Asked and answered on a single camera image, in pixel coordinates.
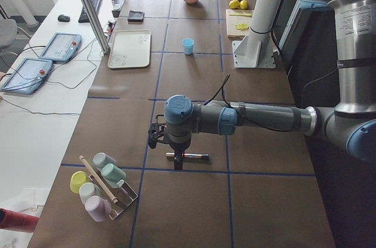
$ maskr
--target office chair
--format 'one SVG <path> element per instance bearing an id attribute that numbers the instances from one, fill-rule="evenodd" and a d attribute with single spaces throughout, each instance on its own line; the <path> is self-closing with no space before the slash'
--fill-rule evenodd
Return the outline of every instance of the office chair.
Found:
<path id="1" fill-rule="evenodd" d="M 0 19 L 0 56 L 6 53 L 18 56 L 15 52 L 4 51 L 16 39 L 17 31 L 21 31 L 28 39 L 31 39 L 31 36 L 25 30 L 18 27 L 16 21 L 13 19 Z"/>

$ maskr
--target brown table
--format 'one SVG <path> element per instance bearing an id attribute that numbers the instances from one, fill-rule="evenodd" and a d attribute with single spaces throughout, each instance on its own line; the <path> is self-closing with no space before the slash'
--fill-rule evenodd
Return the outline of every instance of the brown table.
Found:
<path id="1" fill-rule="evenodd" d="M 227 100 L 294 105 L 282 63 L 234 69 L 226 37 L 229 0 L 126 0 L 115 29 L 150 29 L 150 65 L 110 70 L 105 56 L 29 247 L 334 247 L 303 134 L 237 128 L 233 136 L 193 135 L 188 152 L 209 163 L 176 172 L 169 146 L 147 146 L 147 130 L 175 94 L 210 98 L 231 74 Z M 249 0 L 253 9 L 255 0 Z M 129 10 L 145 12 L 128 25 Z M 181 40 L 192 37 L 194 54 Z M 71 174 L 98 152 L 113 156 L 139 194 L 116 220 L 94 222 Z"/>

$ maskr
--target wooden cutting board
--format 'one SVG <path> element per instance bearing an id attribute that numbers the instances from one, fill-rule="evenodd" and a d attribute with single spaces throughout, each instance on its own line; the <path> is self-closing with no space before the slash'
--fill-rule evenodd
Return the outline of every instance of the wooden cutting board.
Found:
<path id="1" fill-rule="evenodd" d="M 253 10 L 241 10 L 241 9 L 226 9 L 226 27 L 228 38 L 244 38 L 248 32 L 247 30 L 239 30 L 235 28 L 236 24 L 245 23 L 251 26 Z"/>

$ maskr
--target yellow cup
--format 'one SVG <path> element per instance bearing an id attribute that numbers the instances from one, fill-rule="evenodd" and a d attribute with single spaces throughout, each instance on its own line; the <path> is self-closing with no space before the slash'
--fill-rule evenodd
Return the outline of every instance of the yellow cup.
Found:
<path id="1" fill-rule="evenodd" d="M 72 177 L 70 178 L 70 184 L 69 187 L 73 193 L 78 194 L 80 187 L 86 183 L 89 182 L 89 176 L 87 173 L 83 171 L 75 172 Z"/>

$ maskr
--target red cup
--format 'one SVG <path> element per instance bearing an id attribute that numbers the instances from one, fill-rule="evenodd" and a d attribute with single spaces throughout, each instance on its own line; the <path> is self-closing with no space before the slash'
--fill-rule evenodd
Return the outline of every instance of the red cup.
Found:
<path id="1" fill-rule="evenodd" d="M 0 229 L 16 232 L 34 232 L 39 217 L 11 210 L 0 209 Z"/>

